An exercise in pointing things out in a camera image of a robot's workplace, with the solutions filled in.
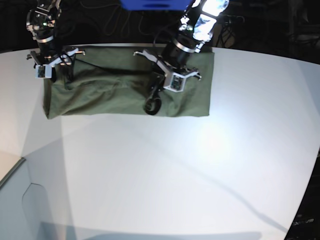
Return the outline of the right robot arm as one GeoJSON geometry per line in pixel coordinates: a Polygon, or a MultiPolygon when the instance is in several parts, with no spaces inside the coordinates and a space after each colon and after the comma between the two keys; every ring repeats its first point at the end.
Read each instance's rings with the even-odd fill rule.
{"type": "Polygon", "coordinates": [[[62,68],[66,82],[74,80],[74,64],[77,54],[85,51],[70,45],[62,45],[58,38],[56,24],[61,16],[60,0],[38,0],[36,8],[26,17],[26,29],[37,42],[39,51],[31,50],[27,59],[34,61],[35,77],[54,80],[56,67],[62,68]]]}

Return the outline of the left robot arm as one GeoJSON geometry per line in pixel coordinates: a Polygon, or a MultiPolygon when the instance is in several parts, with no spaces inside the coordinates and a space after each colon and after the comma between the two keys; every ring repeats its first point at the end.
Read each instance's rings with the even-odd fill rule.
{"type": "Polygon", "coordinates": [[[143,105],[146,114],[154,116],[161,109],[160,91],[181,93],[189,78],[202,78],[197,68],[187,67],[187,62],[212,39],[214,25],[229,4],[229,0],[192,1],[179,19],[177,32],[161,53],[147,49],[133,53],[153,64],[152,82],[143,105]]]}

